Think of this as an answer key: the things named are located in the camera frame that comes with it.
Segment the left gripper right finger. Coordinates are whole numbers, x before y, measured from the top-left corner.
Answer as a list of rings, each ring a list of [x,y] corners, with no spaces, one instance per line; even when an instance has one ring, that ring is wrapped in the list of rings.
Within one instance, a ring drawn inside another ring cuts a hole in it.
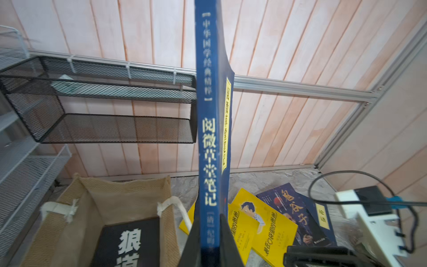
[[[244,267],[224,214],[220,215],[220,224],[219,267]]]

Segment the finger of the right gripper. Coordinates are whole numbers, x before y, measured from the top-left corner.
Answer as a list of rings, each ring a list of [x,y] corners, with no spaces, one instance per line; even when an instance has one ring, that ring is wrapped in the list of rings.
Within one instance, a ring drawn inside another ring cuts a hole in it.
[[[367,263],[345,247],[288,247],[285,267],[366,267]]]

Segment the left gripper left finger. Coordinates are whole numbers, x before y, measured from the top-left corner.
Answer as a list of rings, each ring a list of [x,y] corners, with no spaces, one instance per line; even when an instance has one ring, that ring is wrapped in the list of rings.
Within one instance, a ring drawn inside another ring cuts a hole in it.
[[[178,267],[200,267],[201,247],[200,247],[200,218],[196,217],[184,247]]]

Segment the black wolf book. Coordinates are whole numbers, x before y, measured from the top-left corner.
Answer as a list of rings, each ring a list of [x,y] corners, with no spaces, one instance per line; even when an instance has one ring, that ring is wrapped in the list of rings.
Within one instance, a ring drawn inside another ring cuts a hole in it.
[[[159,265],[159,217],[103,227],[90,264],[92,267],[158,267]]]

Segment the brown canvas tote bag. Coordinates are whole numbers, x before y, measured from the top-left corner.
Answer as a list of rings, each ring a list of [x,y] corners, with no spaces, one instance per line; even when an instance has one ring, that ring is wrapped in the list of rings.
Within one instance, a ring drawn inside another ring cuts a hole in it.
[[[111,182],[76,176],[57,203],[76,213],[68,222],[50,212],[21,263],[23,267],[87,267],[104,226],[157,216],[159,203],[172,196],[171,178]]]

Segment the blue book bottom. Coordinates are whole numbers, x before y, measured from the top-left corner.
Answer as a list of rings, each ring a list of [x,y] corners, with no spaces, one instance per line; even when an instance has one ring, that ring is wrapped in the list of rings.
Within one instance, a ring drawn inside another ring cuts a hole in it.
[[[228,201],[235,74],[226,53],[221,1],[195,1],[199,196]]]

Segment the yellow book right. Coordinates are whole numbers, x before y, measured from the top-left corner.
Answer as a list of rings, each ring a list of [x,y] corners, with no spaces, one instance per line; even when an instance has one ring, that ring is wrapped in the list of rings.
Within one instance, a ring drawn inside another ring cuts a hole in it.
[[[252,250],[272,267],[283,267],[284,254],[293,245],[298,226],[244,188],[232,204],[259,223]]]

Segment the yellow book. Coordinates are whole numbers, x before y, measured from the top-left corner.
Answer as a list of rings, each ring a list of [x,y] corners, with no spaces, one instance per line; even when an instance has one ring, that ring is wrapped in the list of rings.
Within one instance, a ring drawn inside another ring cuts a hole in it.
[[[283,267],[284,254],[293,245],[298,226],[244,188],[232,204],[259,223],[252,250],[272,267]]]
[[[225,196],[219,193],[215,198],[212,194],[199,196],[187,214],[183,216],[180,229],[190,235],[194,219],[200,218],[201,266],[219,266],[221,214],[227,218],[245,266],[259,223],[241,211],[239,206],[228,204]]]

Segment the yellow book left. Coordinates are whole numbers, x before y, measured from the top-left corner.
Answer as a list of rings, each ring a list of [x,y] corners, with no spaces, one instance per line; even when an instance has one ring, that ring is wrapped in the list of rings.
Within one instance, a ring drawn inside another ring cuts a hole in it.
[[[259,223],[241,211],[239,206],[228,204],[225,196],[219,193],[215,198],[212,194],[199,196],[187,214],[183,216],[180,229],[190,235],[194,219],[200,218],[201,266],[219,266],[221,214],[227,218],[245,266]]]

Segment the small blue book far right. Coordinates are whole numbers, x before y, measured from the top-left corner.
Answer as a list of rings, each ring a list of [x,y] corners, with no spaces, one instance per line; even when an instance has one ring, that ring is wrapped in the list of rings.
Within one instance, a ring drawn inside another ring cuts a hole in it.
[[[312,199],[301,194],[300,199],[306,206],[310,220],[308,229],[312,236],[312,245],[315,247],[337,246],[327,206],[315,203]]]

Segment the dark portrait book far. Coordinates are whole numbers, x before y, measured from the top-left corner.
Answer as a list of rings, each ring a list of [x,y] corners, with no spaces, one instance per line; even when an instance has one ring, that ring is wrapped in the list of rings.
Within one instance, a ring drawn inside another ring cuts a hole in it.
[[[295,246],[321,247],[330,245],[304,201],[290,183],[283,184],[256,195],[257,198],[293,221],[297,226]]]

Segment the black mesh wall basket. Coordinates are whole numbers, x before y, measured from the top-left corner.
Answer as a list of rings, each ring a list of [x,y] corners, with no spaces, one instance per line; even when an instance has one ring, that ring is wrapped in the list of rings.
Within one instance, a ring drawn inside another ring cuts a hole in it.
[[[1,71],[1,92],[42,144],[193,144],[192,75],[35,56]]]

